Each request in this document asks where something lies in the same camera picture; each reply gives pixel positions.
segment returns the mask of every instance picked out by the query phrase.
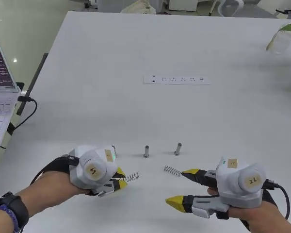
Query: white table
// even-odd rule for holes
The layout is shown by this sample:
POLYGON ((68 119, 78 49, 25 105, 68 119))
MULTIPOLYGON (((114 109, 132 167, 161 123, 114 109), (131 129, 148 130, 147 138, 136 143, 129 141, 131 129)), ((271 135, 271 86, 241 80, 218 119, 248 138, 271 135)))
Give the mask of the white table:
MULTIPOLYGON (((69 12, 32 93, 38 110, 0 163, 0 195, 24 188, 79 144, 114 143, 118 164, 141 178, 113 196, 79 196, 46 210, 25 232, 246 232, 238 220, 165 204, 206 194, 165 165, 214 169, 221 156, 262 163, 291 199, 291 48, 265 52, 285 22, 69 12), (146 85, 145 74, 207 76, 212 85, 146 85)), ((27 104, 23 116, 32 110, 27 104)), ((285 213, 282 193, 272 195, 285 213)))

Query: human arm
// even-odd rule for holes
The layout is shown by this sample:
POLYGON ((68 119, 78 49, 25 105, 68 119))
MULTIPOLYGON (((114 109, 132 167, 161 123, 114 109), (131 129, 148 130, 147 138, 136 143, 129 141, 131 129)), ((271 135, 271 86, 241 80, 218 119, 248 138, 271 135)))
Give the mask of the human arm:
MULTIPOLYGON (((210 195, 218 194, 208 189, 210 195)), ((230 207, 229 217, 245 220, 251 233, 291 233, 291 224, 283 217, 278 208, 266 201, 259 208, 240 209, 230 207)))
MULTIPOLYGON (((59 205, 71 197, 84 194, 82 190, 70 183, 69 175, 50 171, 43 174, 35 183, 17 193, 28 209, 29 217, 43 210, 59 205)), ((0 233, 12 233, 13 221, 10 216, 0 210, 0 233)))

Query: tiled floor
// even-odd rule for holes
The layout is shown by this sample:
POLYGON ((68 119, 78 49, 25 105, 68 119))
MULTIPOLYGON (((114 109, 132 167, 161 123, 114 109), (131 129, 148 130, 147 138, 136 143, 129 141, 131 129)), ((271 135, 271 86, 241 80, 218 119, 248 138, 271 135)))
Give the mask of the tiled floor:
MULTIPOLYGON (((207 16, 212 2, 201 2, 196 12, 167 11, 175 15, 207 16)), ((53 44, 69 10, 86 11, 82 0, 0 0, 0 45, 17 82, 29 86, 45 52, 53 44)), ((18 117, 12 118, 14 124, 18 117)), ((3 146, 7 146, 5 136, 3 146)))

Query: power outlet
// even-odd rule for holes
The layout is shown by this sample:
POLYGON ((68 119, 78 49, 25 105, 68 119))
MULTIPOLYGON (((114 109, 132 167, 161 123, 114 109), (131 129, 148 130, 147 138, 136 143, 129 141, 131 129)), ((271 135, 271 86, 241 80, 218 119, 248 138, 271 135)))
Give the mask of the power outlet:
POLYGON ((144 84, 210 85, 211 82, 205 77, 147 75, 144 76, 144 84))

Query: metal bolt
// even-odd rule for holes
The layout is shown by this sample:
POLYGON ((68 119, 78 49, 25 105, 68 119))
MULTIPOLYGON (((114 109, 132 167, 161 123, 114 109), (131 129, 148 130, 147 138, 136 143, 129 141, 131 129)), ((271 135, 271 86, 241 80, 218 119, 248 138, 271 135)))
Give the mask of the metal bolt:
POLYGON ((182 143, 178 143, 177 149, 175 151, 175 155, 179 155, 180 154, 181 147, 182 147, 182 143))
POLYGON ((145 153, 144 153, 144 158, 149 157, 149 146, 145 146, 145 153))

